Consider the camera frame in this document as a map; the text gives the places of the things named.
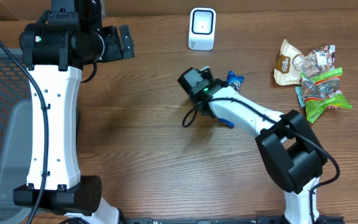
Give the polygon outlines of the blue Oreo cookie pack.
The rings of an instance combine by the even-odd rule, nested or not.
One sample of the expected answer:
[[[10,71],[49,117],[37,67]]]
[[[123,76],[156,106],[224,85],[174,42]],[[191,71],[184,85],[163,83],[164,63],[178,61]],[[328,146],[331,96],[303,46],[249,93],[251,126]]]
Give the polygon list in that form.
[[[239,90],[241,89],[241,85],[244,82],[244,77],[237,76],[233,71],[228,71],[226,81],[229,84],[229,86],[233,87],[233,89],[235,89],[239,93]],[[226,124],[229,128],[235,127],[235,125],[232,122],[226,119],[219,118],[218,121]]]

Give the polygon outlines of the beige brown pastry bag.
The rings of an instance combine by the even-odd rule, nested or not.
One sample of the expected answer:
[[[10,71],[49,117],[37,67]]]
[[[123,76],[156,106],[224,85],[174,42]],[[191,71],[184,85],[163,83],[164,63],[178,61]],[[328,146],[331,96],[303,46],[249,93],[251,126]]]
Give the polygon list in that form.
[[[334,70],[335,51],[335,45],[325,45],[304,56],[285,39],[275,62],[273,77],[281,86],[300,85],[302,73],[306,77],[315,77]]]

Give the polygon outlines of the teal snack wrapper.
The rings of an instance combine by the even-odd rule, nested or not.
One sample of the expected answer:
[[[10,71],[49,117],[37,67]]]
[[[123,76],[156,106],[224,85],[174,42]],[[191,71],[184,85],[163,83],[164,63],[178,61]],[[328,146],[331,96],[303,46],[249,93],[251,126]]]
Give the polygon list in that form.
[[[303,95],[302,95],[302,87],[301,86],[296,86],[295,87],[295,92],[296,92],[296,95],[297,95],[297,98],[298,98],[298,101],[299,101],[299,104],[300,104],[300,108],[304,108],[305,107],[305,102],[304,102]]]

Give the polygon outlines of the green snack bag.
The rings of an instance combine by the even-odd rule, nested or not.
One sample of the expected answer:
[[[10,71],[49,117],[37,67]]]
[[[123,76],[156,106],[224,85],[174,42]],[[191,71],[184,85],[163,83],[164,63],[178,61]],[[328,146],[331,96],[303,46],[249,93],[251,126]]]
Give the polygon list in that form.
[[[342,68],[314,77],[307,77],[305,72],[301,73],[302,98],[309,122],[314,123],[326,108],[352,109],[339,87],[341,78]]]

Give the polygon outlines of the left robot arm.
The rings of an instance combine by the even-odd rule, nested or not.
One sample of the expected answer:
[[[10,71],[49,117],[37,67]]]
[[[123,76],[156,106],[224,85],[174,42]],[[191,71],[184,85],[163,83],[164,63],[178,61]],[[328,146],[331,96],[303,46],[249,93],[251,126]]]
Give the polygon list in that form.
[[[128,26],[103,26],[104,3],[53,1],[20,36],[22,62],[32,79],[32,157],[27,181],[13,201],[67,217],[68,223],[124,223],[103,199],[97,175],[82,175],[76,153],[77,97],[85,65],[129,59]]]

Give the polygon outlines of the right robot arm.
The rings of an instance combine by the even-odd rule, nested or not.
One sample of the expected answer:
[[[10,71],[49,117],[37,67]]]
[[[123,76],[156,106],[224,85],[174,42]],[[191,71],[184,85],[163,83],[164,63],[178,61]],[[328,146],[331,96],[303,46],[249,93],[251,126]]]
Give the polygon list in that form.
[[[340,168],[300,112],[270,110],[245,98],[239,93],[244,78],[234,72],[221,80],[209,67],[191,67],[177,81],[193,104],[188,114],[217,118],[255,139],[267,173],[284,191],[284,214],[255,223],[344,223],[343,217],[318,212],[316,190],[336,181]]]

